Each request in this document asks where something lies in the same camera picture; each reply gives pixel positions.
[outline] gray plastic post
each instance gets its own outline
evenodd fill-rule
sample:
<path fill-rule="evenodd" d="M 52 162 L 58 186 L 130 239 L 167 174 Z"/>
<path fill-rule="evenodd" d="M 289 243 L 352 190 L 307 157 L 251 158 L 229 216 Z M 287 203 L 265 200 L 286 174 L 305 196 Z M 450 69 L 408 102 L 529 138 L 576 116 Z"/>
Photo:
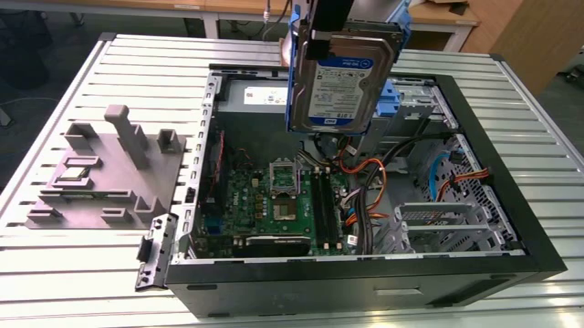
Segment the gray plastic post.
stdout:
<path fill-rule="evenodd" d="M 126 152 L 130 155 L 131 161 L 136 169 L 144 169 L 148 167 L 148 157 L 143 151 L 146 138 L 143 134 L 136 135 L 135 128 L 128 121 L 130 109 L 124 105 L 110 105 L 106 109 L 104 119 L 112 123 L 119 135 L 119 142 Z"/>
<path fill-rule="evenodd" d="M 63 214 L 52 207 L 34 208 L 27 217 L 38 224 L 46 222 L 60 222 L 63 220 Z"/>
<path fill-rule="evenodd" d="M 171 129 L 162 128 L 156 138 L 158 147 L 163 154 L 176 154 L 183 152 L 179 136 Z"/>
<path fill-rule="evenodd" d="M 72 123 L 64 138 L 75 150 L 91 150 L 90 138 L 98 138 L 94 127 L 88 123 Z"/>
<path fill-rule="evenodd" d="M 131 223 L 132 217 L 126 208 L 102 208 L 103 221 L 107 223 Z"/>
<path fill-rule="evenodd" d="M 150 222 L 155 217 L 164 214 L 166 209 L 160 204 L 158 197 L 152 199 L 152 204 L 148 206 L 144 198 L 142 196 L 138 197 L 136 205 L 134 206 L 134 213 L 142 222 Z"/>

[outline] hard drive label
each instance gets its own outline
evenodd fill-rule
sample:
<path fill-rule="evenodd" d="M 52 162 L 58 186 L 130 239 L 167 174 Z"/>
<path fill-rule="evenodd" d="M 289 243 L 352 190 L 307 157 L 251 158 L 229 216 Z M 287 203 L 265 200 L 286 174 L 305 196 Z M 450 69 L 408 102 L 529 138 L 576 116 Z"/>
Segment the hard drive label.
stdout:
<path fill-rule="evenodd" d="M 247 87 L 243 93 L 245 105 L 285 105 L 287 87 Z"/>
<path fill-rule="evenodd" d="M 319 60 L 309 117 L 315 124 L 345 125 L 357 117 L 364 96 L 360 83 L 370 75 L 369 58 L 333 57 Z"/>

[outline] blue latch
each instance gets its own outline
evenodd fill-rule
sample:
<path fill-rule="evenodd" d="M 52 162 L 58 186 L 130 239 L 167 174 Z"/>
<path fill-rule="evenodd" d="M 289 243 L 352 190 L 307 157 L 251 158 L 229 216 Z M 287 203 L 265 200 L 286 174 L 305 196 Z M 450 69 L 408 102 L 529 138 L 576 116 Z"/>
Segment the blue latch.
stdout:
<path fill-rule="evenodd" d="M 385 81 L 384 90 L 381 91 L 380 101 L 377 102 L 377 115 L 381 117 L 392 117 L 400 109 L 401 97 L 393 87 L 392 81 Z"/>

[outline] aluminum workbench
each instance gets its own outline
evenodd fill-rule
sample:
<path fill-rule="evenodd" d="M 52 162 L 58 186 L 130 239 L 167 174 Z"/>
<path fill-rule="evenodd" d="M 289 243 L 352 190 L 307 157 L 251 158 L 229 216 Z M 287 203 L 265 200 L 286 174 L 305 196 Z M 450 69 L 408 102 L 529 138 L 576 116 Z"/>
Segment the aluminum workbench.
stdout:
<path fill-rule="evenodd" d="M 92 122 L 98 131 L 106 106 L 126 104 L 146 132 L 164 126 L 194 136 L 209 63 L 279 60 L 278 43 L 127 35 L 98 42 L 0 195 L 0 326 L 580 327 L 584 160 L 507 64 L 488 55 L 405 51 L 393 71 L 454 77 L 568 266 L 543 283 L 464 308 L 198 320 L 168 291 L 134 292 L 144 231 L 24 227 L 71 121 Z"/>

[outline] wooden desk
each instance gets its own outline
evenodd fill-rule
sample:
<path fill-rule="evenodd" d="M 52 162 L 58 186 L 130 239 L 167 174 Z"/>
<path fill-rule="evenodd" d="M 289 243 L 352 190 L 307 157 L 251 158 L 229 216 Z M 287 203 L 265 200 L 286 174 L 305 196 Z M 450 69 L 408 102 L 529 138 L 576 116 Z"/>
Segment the wooden desk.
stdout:
<path fill-rule="evenodd" d="M 270 21 L 282 13 L 286 0 L 271 0 Z M 219 38 L 218 21 L 262 21 L 266 0 L 0 0 L 0 8 L 44 10 L 92 14 L 199 18 L 205 22 L 207 38 Z M 413 31 L 450 33 L 445 51 L 457 52 L 473 26 L 480 21 L 472 11 L 458 16 L 448 5 L 422 3 L 410 8 Z"/>
<path fill-rule="evenodd" d="M 286 0 L 271 0 L 271 17 L 275 20 L 282 13 Z M 262 21 L 263 8 L 266 0 L 206 0 L 205 11 L 211 12 L 217 21 L 221 19 L 238 21 Z M 449 33 L 444 51 L 458 52 L 465 43 L 468 34 L 475 26 L 480 24 L 480 19 L 476 17 L 471 9 L 465 10 L 462 16 L 449 12 L 449 5 L 440 5 L 432 2 L 425 2 L 410 8 L 410 16 L 413 31 L 432 31 Z M 207 27 L 214 27 L 217 23 L 206 22 L 207 37 L 217 35 L 217 30 L 210 30 Z"/>

